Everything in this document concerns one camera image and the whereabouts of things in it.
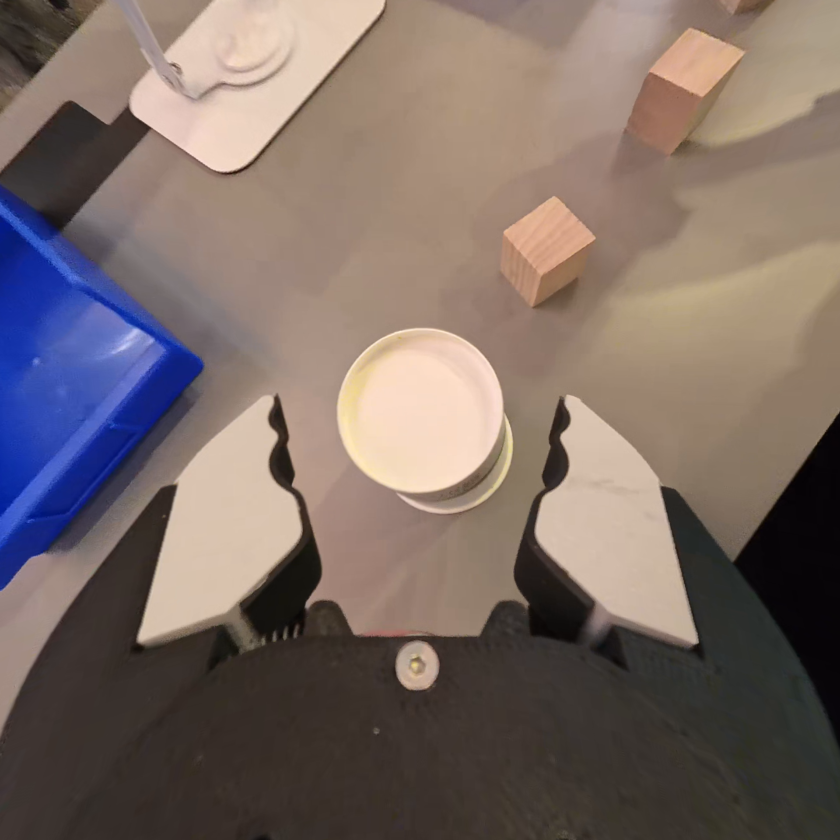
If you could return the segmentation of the grey desk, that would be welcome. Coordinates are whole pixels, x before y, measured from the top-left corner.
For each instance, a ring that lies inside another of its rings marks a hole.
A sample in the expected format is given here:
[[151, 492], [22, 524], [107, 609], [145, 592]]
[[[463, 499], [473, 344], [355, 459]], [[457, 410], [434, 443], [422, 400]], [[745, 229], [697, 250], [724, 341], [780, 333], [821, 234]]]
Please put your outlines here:
[[[688, 28], [745, 51], [670, 154], [625, 133]], [[595, 235], [536, 308], [504, 231], [552, 196]], [[838, 414], [838, 2], [388, 2], [247, 170], [148, 133], [66, 235], [205, 362], [46, 554], [2, 591], [2, 719], [68, 605], [154, 493], [280, 396], [322, 558], [357, 633], [477, 634], [512, 578], [559, 396], [646, 458], [729, 557]], [[472, 342], [514, 435], [459, 516], [351, 463], [336, 401], [393, 331]]]

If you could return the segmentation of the white paper cup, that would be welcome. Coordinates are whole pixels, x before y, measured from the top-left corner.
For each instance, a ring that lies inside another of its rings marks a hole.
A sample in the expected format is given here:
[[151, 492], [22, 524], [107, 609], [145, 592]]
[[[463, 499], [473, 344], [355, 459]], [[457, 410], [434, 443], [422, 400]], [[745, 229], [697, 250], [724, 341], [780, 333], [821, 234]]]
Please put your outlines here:
[[451, 332], [406, 329], [374, 342], [343, 379], [337, 422], [355, 466], [420, 511], [475, 509], [511, 467], [513, 435], [497, 374]]

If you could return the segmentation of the blue plastic bin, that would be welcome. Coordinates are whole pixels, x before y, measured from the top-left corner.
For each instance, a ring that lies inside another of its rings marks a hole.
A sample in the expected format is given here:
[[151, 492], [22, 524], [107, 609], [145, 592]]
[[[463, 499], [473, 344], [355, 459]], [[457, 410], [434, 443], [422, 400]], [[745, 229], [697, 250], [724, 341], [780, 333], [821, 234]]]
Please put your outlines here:
[[203, 367], [1, 189], [2, 588], [49, 549]]

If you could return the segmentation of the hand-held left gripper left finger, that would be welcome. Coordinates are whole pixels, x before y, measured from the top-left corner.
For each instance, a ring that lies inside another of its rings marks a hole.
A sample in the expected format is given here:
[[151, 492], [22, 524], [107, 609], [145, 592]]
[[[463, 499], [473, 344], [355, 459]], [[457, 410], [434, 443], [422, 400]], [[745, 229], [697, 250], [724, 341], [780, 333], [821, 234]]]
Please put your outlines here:
[[250, 650], [302, 632], [322, 564], [288, 445], [279, 396], [264, 395], [184, 468], [139, 646], [220, 627]]

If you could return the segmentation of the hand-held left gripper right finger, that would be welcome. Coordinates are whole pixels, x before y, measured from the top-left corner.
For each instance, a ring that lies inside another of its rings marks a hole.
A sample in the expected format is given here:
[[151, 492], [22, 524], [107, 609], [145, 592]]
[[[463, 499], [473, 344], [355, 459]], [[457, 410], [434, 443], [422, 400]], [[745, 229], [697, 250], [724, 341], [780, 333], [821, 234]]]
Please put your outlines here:
[[662, 484], [576, 396], [556, 406], [514, 564], [531, 635], [596, 648], [620, 628], [699, 643]]

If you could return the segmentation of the white document stand wooden board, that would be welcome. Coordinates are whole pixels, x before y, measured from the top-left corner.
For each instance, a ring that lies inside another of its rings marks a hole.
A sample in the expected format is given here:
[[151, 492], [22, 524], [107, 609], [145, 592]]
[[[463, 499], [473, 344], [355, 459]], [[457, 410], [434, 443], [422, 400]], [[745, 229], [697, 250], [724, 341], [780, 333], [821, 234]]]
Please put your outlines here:
[[167, 50], [117, 2], [150, 69], [129, 108], [219, 174], [244, 170], [379, 21], [385, 1], [213, 1]]

